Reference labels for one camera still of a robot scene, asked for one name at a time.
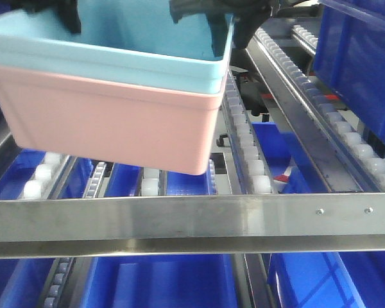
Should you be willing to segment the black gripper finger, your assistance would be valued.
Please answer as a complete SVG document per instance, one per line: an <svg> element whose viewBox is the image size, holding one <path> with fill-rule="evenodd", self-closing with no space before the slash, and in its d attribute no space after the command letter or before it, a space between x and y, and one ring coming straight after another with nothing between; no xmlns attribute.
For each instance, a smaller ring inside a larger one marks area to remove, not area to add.
<svg viewBox="0 0 385 308"><path fill-rule="evenodd" d="M28 13L38 13L46 8L56 9L62 24L72 33L81 33L81 20L78 14L77 0L16 0L11 1L11 8L21 8Z"/></svg>
<svg viewBox="0 0 385 308"><path fill-rule="evenodd" d="M211 48L215 58L222 59L230 49L230 23L232 14L210 13L207 22L211 33Z"/></svg>

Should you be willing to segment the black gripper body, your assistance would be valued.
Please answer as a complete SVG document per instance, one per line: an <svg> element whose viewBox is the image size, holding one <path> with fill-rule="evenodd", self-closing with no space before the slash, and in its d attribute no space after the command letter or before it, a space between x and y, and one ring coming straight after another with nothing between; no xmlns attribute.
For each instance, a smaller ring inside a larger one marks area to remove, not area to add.
<svg viewBox="0 0 385 308"><path fill-rule="evenodd" d="M170 1L169 11L177 24L182 18L210 13L229 13L234 18L233 43L247 47L256 30L280 8L279 1Z"/></svg>

